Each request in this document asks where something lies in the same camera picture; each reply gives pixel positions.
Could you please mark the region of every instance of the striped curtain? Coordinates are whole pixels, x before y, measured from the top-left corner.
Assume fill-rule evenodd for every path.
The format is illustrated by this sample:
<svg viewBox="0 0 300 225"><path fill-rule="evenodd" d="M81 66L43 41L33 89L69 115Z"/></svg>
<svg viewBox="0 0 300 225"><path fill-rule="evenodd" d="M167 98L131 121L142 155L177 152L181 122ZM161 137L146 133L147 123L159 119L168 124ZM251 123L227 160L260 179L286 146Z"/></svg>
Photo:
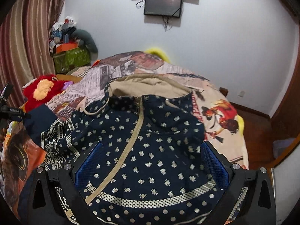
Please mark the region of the striped curtain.
<svg viewBox="0 0 300 225"><path fill-rule="evenodd" d="M0 25L0 90L12 83L9 105L24 103L22 86L55 73L49 54L49 32L64 0L17 0Z"/></svg>

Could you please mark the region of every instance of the monitor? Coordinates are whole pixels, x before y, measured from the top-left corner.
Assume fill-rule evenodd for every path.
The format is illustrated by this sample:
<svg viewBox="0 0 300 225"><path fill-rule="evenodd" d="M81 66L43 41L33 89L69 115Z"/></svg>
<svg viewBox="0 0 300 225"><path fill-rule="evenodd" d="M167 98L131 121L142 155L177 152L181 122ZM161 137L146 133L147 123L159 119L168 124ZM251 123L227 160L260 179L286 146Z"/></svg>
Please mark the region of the monitor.
<svg viewBox="0 0 300 225"><path fill-rule="evenodd" d="M180 17L182 0L145 0L145 15Z"/></svg>

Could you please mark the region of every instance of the cable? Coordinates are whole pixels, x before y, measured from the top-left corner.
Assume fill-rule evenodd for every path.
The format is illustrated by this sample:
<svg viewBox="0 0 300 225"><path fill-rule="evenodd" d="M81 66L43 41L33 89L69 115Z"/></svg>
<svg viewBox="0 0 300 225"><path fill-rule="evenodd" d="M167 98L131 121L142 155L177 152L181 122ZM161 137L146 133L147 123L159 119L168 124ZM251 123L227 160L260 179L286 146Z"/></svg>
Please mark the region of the cable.
<svg viewBox="0 0 300 225"><path fill-rule="evenodd" d="M146 0L141 0L137 4L135 4L136 8L142 8L145 5Z"/></svg>
<svg viewBox="0 0 300 225"><path fill-rule="evenodd" d="M183 5L183 0L182 0L182 2L180 4L180 7L176 10L175 13L177 13L182 8L182 5ZM175 13L173 13L171 16L162 16L163 22L164 22L165 32L167 31L169 20L175 15Z"/></svg>

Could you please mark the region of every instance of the blue mesh panel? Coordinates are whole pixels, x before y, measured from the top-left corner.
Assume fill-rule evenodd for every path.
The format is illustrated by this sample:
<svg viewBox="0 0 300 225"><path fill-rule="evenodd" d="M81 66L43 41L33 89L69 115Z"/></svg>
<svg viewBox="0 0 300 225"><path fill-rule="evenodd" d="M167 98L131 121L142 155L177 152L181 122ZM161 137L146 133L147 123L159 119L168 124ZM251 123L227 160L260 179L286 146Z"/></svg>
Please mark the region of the blue mesh panel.
<svg viewBox="0 0 300 225"><path fill-rule="evenodd" d="M103 155L103 144L98 143L94 150L89 154L84 163L75 175L75 187L77 190L85 189L86 184L94 174L94 170Z"/></svg>
<svg viewBox="0 0 300 225"><path fill-rule="evenodd" d="M228 173L205 142L201 144L201 158L209 169L217 186L220 189L226 190L229 186Z"/></svg>

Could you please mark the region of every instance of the red plush toy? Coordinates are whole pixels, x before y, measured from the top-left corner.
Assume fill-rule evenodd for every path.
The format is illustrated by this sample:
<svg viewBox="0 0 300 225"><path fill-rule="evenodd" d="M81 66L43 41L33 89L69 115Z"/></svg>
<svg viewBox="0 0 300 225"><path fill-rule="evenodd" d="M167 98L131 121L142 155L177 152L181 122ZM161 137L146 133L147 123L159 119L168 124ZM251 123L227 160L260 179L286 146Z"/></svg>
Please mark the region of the red plush toy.
<svg viewBox="0 0 300 225"><path fill-rule="evenodd" d="M25 104L25 111L29 112L32 109L47 103L53 96L60 94L63 91L64 83L67 81L58 80L54 74L48 74L38 77L23 93L28 101Z"/></svg>

